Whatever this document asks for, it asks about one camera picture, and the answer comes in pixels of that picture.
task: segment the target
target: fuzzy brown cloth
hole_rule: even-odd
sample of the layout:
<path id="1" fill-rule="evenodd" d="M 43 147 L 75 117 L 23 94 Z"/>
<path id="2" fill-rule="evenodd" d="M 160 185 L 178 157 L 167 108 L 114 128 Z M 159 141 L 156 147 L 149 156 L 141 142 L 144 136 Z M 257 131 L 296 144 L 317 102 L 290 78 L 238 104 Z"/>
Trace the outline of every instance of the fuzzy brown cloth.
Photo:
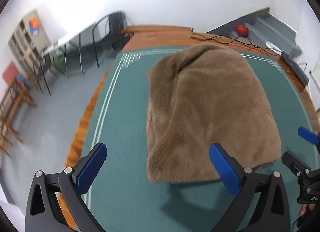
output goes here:
<path id="1" fill-rule="evenodd" d="M 159 60 L 148 71 L 148 178 L 219 179 L 209 147 L 219 142 L 242 166 L 280 158 L 276 122 L 263 87 L 236 51 L 204 44 Z"/>

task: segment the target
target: green table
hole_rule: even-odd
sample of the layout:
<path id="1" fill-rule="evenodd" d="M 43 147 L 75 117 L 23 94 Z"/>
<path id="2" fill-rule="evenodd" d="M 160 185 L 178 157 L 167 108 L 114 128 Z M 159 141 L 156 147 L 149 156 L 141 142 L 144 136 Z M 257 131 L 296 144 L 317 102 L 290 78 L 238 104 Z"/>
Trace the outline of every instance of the green table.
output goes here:
<path id="1" fill-rule="evenodd" d="M 233 200 L 219 181 L 192 184 L 152 184 L 146 171 L 147 70 L 162 57 L 185 47 L 158 47 L 122 52 L 116 57 L 100 93 L 88 129 L 83 154 L 96 142 L 108 147 L 108 157 L 89 192 L 83 196 L 106 231 L 210 231 Z M 247 52 L 243 55 L 261 81 L 276 120 L 282 152 L 291 151 L 313 170 L 315 146 L 298 137 L 297 129 L 312 129 L 299 94 L 276 61 Z M 297 178 L 281 161 L 261 169 L 280 171 L 287 189 L 291 221 L 300 206 Z M 250 207 L 244 227 L 254 210 Z"/>

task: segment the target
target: black chair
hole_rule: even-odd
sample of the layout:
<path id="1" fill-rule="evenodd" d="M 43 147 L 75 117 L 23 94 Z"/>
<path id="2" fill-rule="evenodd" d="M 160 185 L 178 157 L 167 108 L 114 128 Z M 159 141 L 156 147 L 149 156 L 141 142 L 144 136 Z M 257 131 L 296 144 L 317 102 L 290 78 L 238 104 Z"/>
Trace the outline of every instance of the black chair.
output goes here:
<path id="1" fill-rule="evenodd" d="M 49 54 L 45 55 L 43 58 L 38 57 L 37 60 L 33 60 L 33 73 L 34 73 L 35 78 L 38 82 L 40 91 L 41 91 L 41 93 L 43 93 L 40 82 L 39 82 L 39 78 L 43 78 L 50 96 L 51 96 L 51 92 L 50 92 L 47 80 L 45 78 L 45 73 L 47 71 L 50 71 L 56 77 L 57 76 L 56 72 L 52 70 L 52 66 L 53 66 L 53 64 L 51 62 L 51 58 L 50 58 Z M 62 70 L 58 69 L 57 67 L 54 67 L 54 68 L 58 73 L 64 74 L 64 72 Z"/>
<path id="2" fill-rule="evenodd" d="M 102 38 L 97 43 L 94 39 L 94 30 L 99 25 L 101 21 L 103 21 L 105 18 L 108 17 L 109 20 L 109 33 Z M 98 54 L 97 54 L 97 45 L 111 45 L 113 49 L 116 49 L 114 44 L 118 41 L 121 41 L 121 47 L 123 47 L 123 34 L 121 31 L 124 29 L 124 19 L 125 14 L 124 12 L 114 12 L 111 14 L 108 14 L 104 16 L 101 20 L 98 21 L 98 23 L 93 27 L 92 29 L 92 39 L 93 39 L 93 45 L 96 52 L 96 60 L 97 60 L 97 66 L 99 67 L 99 61 L 98 61 Z"/>

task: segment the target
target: wooden table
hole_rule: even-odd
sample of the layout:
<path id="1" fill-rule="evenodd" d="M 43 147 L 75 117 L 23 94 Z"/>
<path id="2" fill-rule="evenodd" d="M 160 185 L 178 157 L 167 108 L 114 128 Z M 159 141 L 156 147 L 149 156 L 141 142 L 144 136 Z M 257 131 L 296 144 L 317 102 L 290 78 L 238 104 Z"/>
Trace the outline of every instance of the wooden table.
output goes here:
<path id="1" fill-rule="evenodd" d="M 181 26 L 167 26 L 167 25 L 136 25 L 129 26 L 122 30 L 122 33 L 130 34 L 130 39 L 133 37 L 134 33 L 139 32 L 159 32 L 159 31 L 173 31 L 173 32 L 187 32 L 192 33 L 193 28 L 190 27 L 181 27 Z"/>
<path id="2" fill-rule="evenodd" d="M 13 145 L 13 143 L 5 137 L 7 132 L 11 133 L 18 141 L 23 143 L 17 131 L 11 126 L 11 122 L 21 102 L 25 102 L 29 106 L 37 107 L 27 90 L 25 82 L 18 82 L 14 79 L 0 102 L 0 150 L 8 156 L 9 154 L 5 146 L 6 144 Z"/>
<path id="3" fill-rule="evenodd" d="M 130 41 L 127 43 L 127 45 L 123 48 L 123 51 L 129 51 L 129 50 L 140 49 L 140 48 L 143 49 L 143 48 L 148 48 L 148 47 L 157 47 L 157 46 L 171 46 L 171 45 L 172 46 L 193 46 L 193 45 L 198 45 L 198 44 L 203 44 L 203 43 L 216 43 L 219 45 L 224 45 L 224 44 L 217 43 L 214 40 L 201 41 L 201 40 L 197 40 L 194 38 L 190 38 L 190 36 L 193 36 L 193 37 L 196 37 L 199 39 L 207 39 L 207 38 L 211 38 L 211 37 L 215 36 L 212 34 L 197 34 L 197 33 L 192 33 L 190 30 L 189 31 L 187 31 L 187 30 L 170 31 L 169 26 L 165 26 L 165 27 L 167 27 L 166 28 L 167 31 L 154 31 L 154 32 L 146 31 L 146 32 L 138 32 L 138 33 L 134 34 L 134 36 L 130 39 Z M 230 38 L 227 38 L 227 37 L 218 37 L 217 40 L 219 42 L 224 42 L 224 43 L 231 41 Z M 305 87 L 299 81 L 298 77 L 291 70 L 291 68 L 284 62 L 284 60 L 282 60 L 279 57 L 279 55 L 277 55 L 276 53 L 274 53 L 270 50 L 267 50 L 267 52 L 270 53 L 270 54 L 267 54 L 262 49 L 252 47 L 249 43 L 242 44 L 240 42 L 234 41 L 233 43 L 228 44 L 227 46 L 232 49 L 235 49 L 235 50 L 255 53 L 258 55 L 270 56 L 270 57 L 274 58 L 275 60 L 277 60 L 278 63 L 280 64 L 280 66 L 284 69 L 284 71 L 287 73 L 287 75 L 289 76 L 291 81 L 296 86 L 298 92 L 300 93 L 300 96 L 302 98 L 302 101 L 305 104 L 305 107 L 307 109 L 307 112 L 308 112 L 308 115 L 309 115 L 309 118 L 311 120 L 311 123 L 312 123 L 314 130 L 315 131 L 320 130 L 318 117 L 316 115 L 314 106 L 310 100 L 310 97 L 305 90 Z M 71 144 L 71 148 L 70 148 L 69 154 L 67 156 L 65 167 L 68 167 L 68 166 L 73 167 L 78 162 L 78 160 L 81 156 L 84 140 L 85 140 L 87 130 L 89 127 L 89 122 L 91 120 L 95 104 L 97 102 L 99 93 L 103 87 L 106 76 L 107 76 L 107 74 L 101 80 L 99 86 L 97 87 L 97 89 L 96 89 L 87 109 L 86 109 L 86 111 L 84 112 L 84 115 L 81 119 L 79 127 L 75 133 L 74 140 Z M 70 215 L 70 213 L 65 205 L 65 202 L 63 201 L 63 198 L 61 196 L 59 196 L 58 200 L 59 200 L 61 209 L 65 215 L 65 218 L 66 218 L 69 226 L 71 228 L 75 228 L 74 220 L 73 220 L 72 216 Z"/>

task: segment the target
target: black cable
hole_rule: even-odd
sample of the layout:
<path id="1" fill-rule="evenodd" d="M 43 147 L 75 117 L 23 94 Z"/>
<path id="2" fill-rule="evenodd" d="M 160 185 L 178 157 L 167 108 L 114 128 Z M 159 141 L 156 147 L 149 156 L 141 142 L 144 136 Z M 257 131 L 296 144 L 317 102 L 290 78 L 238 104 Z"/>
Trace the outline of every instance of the black cable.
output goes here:
<path id="1" fill-rule="evenodd" d="M 304 70 L 303 70 L 303 72 L 304 71 L 306 71 L 306 68 L 307 68 L 307 62 L 301 62 L 301 63 L 298 63 L 298 65 L 300 66 L 300 65 L 303 65 L 303 64 L 305 64 L 306 66 L 305 66 L 305 68 L 304 68 Z"/>
<path id="2" fill-rule="evenodd" d="M 295 64 L 295 65 L 298 65 L 298 66 L 299 66 L 299 64 L 298 64 L 297 62 L 295 62 L 294 60 L 287 59 L 286 57 L 282 57 L 282 59 L 283 59 L 284 61 L 286 61 L 287 64 L 289 64 L 289 65 Z"/>
<path id="3" fill-rule="evenodd" d="M 298 220 L 300 219 L 301 217 L 298 217 L 295 222 L 293 222 L 292 226 L 291 226 L 291 232 L 294 232 L 294 229 L 295 229 L 295 224 L 298 222 Z"/>
<path id="4" fill-rule="evenodd" d="M 232 42 L 237 41 L 237 42 L 240 42 L 241 44 L 244 44 L 244 45 L 246 45 L 246 46 L 250 46 L 250 45 L 251 45 L 251 46 L 253 46 L 253 47 L 255 47 L 255 48 L 262 49 L 265 53 L 274 56 L 274 54 L 271 54 L 271 53 L 269 53 L 269 52 L 267 52 L 267 51 L 265 50 L 265 49 L 269 49 L 269 48 L 262 48 L 262 47 L 259 47 L 259 46 L 255 45 L 255 44 L 253 44 L 248 37 L 247 37 L 247 38 L 248 38 L 248 40 L 250 41 L 250 44 L 238 40 L 238 38 L 243 37 L 243 36 L 238 36 L 238 37 L 235 38 L 235 39 L 233 39 L 233 38 L 231 38 L 231 37 L 229 37 L 229 36 L 224 36 L 224 35 L 216 35 L 216 36 L 213 36 L 213 37 L 211 37 L 211 38 L 206 38 L 206 39 L 200 39 L 200 38 L 195 37 L 195 36 L 189 36 L 189 37 L 192 38 L 192 39 L 200 40 L 200 41 L 214 40 L 214 41 L 216 41 L 216 42 L 218 42 L 218 43 L 220 43 L 220 44 L 225 44 L 225 45 L 231 44 Z M 217 38 L 217 37 L 226 37 L 226 38 L 231 39 L 232 41 L 227 42 L 227 43 L 224 43 L 224 42 L 221 42 L 221 41 L 217 41 L 217 40 L 215 39 L 215 38 Z"/>
<path id="5" fill-rule="evenodd" d="M 291 55 L 291 53 L 290 53 L 289 56 L 293 58 L 294 57 L 294 49 L 292 49 L 292 52 L 293 52 L 293 54 Z"/>

